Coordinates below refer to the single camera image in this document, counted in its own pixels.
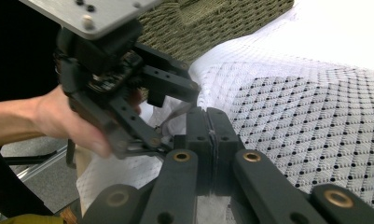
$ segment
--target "white surface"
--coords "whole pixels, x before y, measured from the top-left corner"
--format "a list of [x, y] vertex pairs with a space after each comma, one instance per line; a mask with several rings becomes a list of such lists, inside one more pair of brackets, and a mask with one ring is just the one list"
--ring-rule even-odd
[[[79, 6], [76, 1], [21, 0], [61, 26], [87, 39], [97, 39], [157, 5], [160, 0], [90, 0]], [[87, 6], [95, 7], [93, 12]], [[87, 29], [86, 18], [90, 28]]]

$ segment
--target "hole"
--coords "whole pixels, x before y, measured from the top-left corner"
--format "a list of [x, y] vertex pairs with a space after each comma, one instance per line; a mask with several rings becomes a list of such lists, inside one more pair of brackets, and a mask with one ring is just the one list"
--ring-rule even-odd
[[186, 152], [176, 153], [173, 156], [175, 161], [189, 161], [190, 156]]
[[178, 154], [177, 155], [177, 159], [179, 159], [179, 160], [184, 160], [186, 157], [187, 157], [186, 154]]
[[260, 161], [260, 156], [254, 152], [244, 153], [244, 159], [247, 161]]
[[329, 189], [324, 192], [326, 199], [334, 205], [342, 208], [353, 207], [353, 200], [339, 190]]
[[159, 224], [172, 224], [174, 221], [174, 217], [172, 214], [168, 212], [163, 212], [158, 215], [158, 223]]
[[129, 200], [129, 194], [125, 191], [116, 191], [108, 195], [107, 204], [111, 207], [119, 207]]

